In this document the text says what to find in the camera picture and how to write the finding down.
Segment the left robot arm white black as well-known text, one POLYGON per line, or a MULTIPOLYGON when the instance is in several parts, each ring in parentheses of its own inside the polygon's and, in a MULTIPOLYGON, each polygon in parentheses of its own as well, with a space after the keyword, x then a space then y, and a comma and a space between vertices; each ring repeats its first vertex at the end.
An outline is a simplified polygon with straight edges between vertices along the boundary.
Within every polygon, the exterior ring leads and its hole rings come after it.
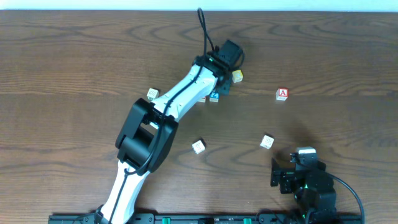
POLYGON ((243 49, 227 40, 197 56, 187 75, 162 96, 138 99, 116 138, 118 173, 108 200, 95 211, 95 223, 127 223, 147 176, 170 152, 179 121, 200 98, 229 91, 232 72, 244 60, 243 49))

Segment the red letter I block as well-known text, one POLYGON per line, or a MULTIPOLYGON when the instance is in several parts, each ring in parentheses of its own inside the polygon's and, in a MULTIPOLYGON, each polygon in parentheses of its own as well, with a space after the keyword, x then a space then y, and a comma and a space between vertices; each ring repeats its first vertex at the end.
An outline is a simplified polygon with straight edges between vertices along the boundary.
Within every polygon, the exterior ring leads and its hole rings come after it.
POLYGON ((202 98, 200 98, 199 100, 198 100, 198 102, 202 102, 202 103, 204 103, 206 101, 206 97, 202 97, 202 98))

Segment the blue number 2 block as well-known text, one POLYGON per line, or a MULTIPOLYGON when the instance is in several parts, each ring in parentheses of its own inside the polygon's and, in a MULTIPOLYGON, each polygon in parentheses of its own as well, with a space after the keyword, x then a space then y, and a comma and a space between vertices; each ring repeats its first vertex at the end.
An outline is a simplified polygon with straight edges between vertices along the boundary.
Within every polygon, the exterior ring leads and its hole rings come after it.
POLYGON ((209 101, 217 103, 219 101, 220 94, 217 91, 212 91, 209 95, 209 101))

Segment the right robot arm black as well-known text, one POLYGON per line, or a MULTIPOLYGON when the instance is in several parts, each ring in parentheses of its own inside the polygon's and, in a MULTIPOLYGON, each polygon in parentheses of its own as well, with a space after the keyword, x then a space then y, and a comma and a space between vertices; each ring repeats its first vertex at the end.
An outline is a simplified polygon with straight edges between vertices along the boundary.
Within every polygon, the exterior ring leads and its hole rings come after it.
POLYGON ((339 223, 333 179, 325 172, 314 149, 291 153, 294 168, 283 168, 272 160, 271 186, 282 194, 293 194, 298 210, 284 218, 284 223, 339 223))

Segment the red letter A block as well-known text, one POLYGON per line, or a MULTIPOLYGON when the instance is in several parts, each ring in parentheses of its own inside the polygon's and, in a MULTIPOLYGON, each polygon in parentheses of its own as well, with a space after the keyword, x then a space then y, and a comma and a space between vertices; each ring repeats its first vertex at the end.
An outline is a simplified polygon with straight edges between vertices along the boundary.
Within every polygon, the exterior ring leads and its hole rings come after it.
POLYGON ((275 98, 278 101, 285 101, 289 97, 289 90, 287 88, 278 88, 275 98))

